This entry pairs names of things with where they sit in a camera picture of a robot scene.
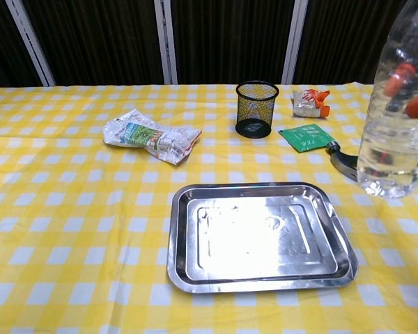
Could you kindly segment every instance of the table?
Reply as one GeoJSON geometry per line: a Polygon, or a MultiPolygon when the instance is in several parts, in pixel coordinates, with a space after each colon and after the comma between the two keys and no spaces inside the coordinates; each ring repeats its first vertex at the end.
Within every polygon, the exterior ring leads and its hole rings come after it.
{"type": "Polygon", "coordinates": [[[273,131],[234,130],[233,85],[0,88],[0,333],[418,333],[418,190],[371,198],[324,150],[278,129],[320,125],[357,154],[371,86],[330,89],[327,120],[293,118],[280,86],[273,131]],[[137,107],[203,130],[178,167],[106,146],[102,126],[137,107]],[[300,181],[330,197],[359,258],[340,289],[186,294],[166,274],[172,195],[211,182],[300,181]]]}

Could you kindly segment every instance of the green tea bag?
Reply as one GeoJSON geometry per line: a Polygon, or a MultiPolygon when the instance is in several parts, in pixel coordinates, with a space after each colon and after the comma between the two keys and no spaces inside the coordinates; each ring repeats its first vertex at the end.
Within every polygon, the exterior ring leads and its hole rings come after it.
{"type": "Polygon", "coordinates": [[[323,148],[334,138],[323,131],[316,124],[295,127],[294,129],[280,130],[279,133],[298,152],[310,151],[315,148],[323,148]]]}

